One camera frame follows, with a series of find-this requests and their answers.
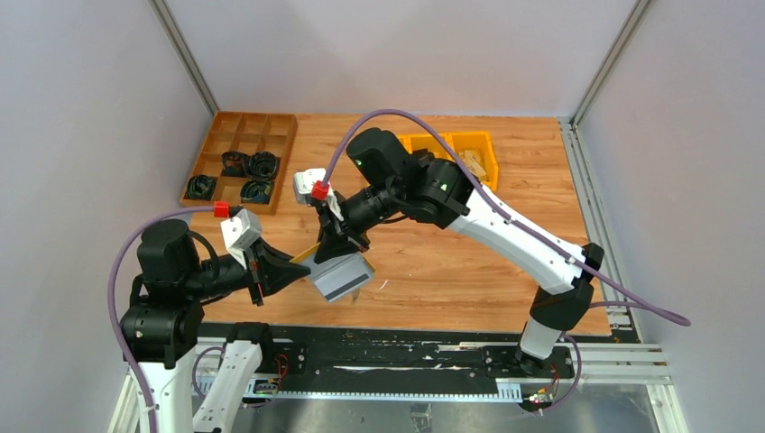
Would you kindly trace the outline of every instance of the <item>yellow container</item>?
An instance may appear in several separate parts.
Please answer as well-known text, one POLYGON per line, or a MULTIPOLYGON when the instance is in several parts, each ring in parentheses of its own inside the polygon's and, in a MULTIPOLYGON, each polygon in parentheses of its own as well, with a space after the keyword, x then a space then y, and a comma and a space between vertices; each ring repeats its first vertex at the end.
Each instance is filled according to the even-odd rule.
MULTIPOLYGON (((449 147, 457 154, 474 151, 481 159, 481 167, 486 171, 484 185, 496 192, 500 180, 500 166, 494 156, 492 137, 487 131, 469 131, 440 134, 449 147)), ((441 144, 430 134, 399 135, 399 141, 409 153, 419 149, 428 149, 436 158, 453 161, 441 144)))

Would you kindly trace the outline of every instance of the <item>wooden organizer box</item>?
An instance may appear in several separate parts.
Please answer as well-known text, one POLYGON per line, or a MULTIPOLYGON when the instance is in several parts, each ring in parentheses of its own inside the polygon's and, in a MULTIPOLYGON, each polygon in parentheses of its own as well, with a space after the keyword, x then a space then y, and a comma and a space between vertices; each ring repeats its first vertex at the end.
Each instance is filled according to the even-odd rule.
POLYGON ((205 206, 222 200, 232 206, 241 205, 256 214, 274 215, 297 130, 298 120, 295 115, 218 112, 207 131, 194 168, 183 185, 180 203, 187 207, 205 206), (248 179, 223 176, 222 155, 230 151, 248 155, 266 151, 280 159, 268 204, 242 203, 239 193, 248 179), (212 199, 194 200, 186 197, 189 180, 198 174, 217 178, 212 199))

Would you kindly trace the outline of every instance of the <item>red clip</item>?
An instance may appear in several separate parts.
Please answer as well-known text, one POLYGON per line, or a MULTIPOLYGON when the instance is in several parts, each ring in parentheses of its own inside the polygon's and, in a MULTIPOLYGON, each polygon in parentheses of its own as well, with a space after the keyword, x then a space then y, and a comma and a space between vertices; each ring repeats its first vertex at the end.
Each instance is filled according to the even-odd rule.
POLYGON ((216 201, 215 205, 213 205, 213 215, 216 218, 228 218, 228 203, 216 201))
POLYGON ((311 197, 315 198, 316 200, 323 200, 327 194, 329 194, 329 184, 325 186, 321 184, 321 180, 317 180, 316 183, 313 184, 311 197))

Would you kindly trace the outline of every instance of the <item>white wall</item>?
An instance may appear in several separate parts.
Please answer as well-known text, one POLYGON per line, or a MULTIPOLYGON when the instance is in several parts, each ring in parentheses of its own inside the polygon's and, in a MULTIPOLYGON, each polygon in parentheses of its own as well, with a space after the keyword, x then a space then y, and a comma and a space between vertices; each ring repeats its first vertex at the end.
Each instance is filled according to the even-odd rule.
POLYGON ((169 0, 223 109, 571 115, 634 0, 169 0))
POLYGON ((657 0, 582 135, 693 432, 761 431, 765 4, 657 0))
POLYGON ((177 206, 207 123, 148 2, 0 2, 0 430, 106 430, 109 266, 177 206))

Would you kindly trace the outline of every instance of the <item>wooden table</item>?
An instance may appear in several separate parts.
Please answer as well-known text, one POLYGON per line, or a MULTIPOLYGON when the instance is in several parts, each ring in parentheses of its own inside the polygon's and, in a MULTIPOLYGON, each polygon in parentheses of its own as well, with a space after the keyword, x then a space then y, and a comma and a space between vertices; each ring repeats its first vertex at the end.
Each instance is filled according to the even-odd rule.
MULTIPOLYGON (((261 216, 263 238, 293 255, 316 242, 312 207, 299 206, 291 174, 326 167, 340 138, 358 115, 299 115, 298 134, 287 165, 275 216, 261 216)), ((567 157, 553 118, 425 116, 436 130, 489 131, 500 166, 497 196, 554 235, 575 244, 587 236, 567 157)), ((396 134, 421 134, 412 122, 393 116, 374 119, 396 134)), ((364 179, 343 155, 332 185, 349 197, 364 179)), ((225 253, 219 221, 197 215, 191 227, 225 253)), ((372 249, 364 256, 376 268, 356 302, 346 297, 326 303, 308 281, 296 281, 252 305, 246 290, 207 306, 205 320, 262 321, 271 324, 385 327, 432 330, 520 332, 529 317, 537 283, 517 266, 476 241, 434 226, 403 221, 369 232, 372 249)), ((594 300, 601 300, 599 290, 594 300)), ((575 333, 610 335, 603 309, 591 310, 575 333)))

